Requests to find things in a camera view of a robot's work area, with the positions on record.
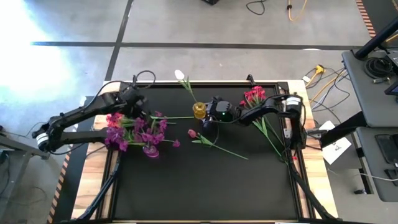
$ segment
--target concrete floor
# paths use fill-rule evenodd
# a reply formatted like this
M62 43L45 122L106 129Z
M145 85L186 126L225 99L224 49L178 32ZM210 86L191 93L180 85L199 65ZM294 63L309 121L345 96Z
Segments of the concrete floor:
M220 0L209 6L200 0L134 0L123 42L266 44L273 49L121 47L111 79L130 80L132 74L146 69L155 72L158 80L173 80L175 69L192 80L243 80L249 73L257 80L301 79L319 63L335 70L343 67L342 51L287 50L289 45L338 45L349 49L369 40L355 0L309 0L304 15L296 22L287 19L285 1L268 0L262 16L250 13L245 7L247 2ZM26 0L0 6L3 33L11 34L0 37L0 54L4 57L0 124L7 131L25 135L36 122L77 107L82 96L94 95L105 79L114 50L31 46L29 42L115 42L127 3ZM302 2L293 4L297 14ZM308 90L308 95L314 96L330 79ZM338 85L351 93L332 109L344 121L360 108L351 83L342 80ZM345 97L336 89L331 95L325 105L334 105ZM314 117L319 123L338 123L328 111L316 112ZM32 139L16 139L35 145ZM46 221L62 161L62 156L30 160L4 221ZM330 174L330 181L341 218L395 223L398 203L384 203L377 195L353 195L352 191L362 186L360 179L351 178L358 171L336 171L339 175ZM43 189L46 197L36 187Z

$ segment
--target white flower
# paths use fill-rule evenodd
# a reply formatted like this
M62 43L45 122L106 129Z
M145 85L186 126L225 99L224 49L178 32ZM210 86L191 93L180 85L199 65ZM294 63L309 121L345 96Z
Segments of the white flower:
M185 77L185 75L184 75L184 73L182 73L180 70L176 70L176 71L174 71L174 75L175 75L175 77L178 79L178 80L183 80L184 79L184 77Z

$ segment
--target paper sign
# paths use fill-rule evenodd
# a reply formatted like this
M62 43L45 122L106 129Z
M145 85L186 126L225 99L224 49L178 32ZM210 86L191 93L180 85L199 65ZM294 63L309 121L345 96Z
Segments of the paper sign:
M331 121L327 121L319 128L319 130L331 130L333 128L335 128L335 125L333 125ZM322 149L323 158L331 165L350 147L350 145L351 143L348 139L341 138Z

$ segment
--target black table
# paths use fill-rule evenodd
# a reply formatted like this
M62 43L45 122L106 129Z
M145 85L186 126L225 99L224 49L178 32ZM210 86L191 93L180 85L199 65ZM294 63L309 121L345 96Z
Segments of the black table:
M353 84L361 111L327 132L321 138L322 147L352 133L357 127L394 128L398 127L398 104L394 96L384 93L387 83L373 84L372 78L364 71L364 60L355 58L351 51L343 52L343 63ZM369 57L385 57L385 52L372 52Z
M356 132L362 145L362 151L368 162L371 175L388 179L385 169L393 169L388 164L377 144L377 134L398 134L398 128L357 128ZM392 182L373 179L377 193L383 202L398 202L398 187Z

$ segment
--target small glass vase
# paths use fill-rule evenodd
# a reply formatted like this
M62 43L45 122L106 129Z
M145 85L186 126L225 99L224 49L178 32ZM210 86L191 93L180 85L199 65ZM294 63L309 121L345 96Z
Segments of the small glass vase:
M206 104L197 102L192 106L193 116L196 119L203 119L206 116Z

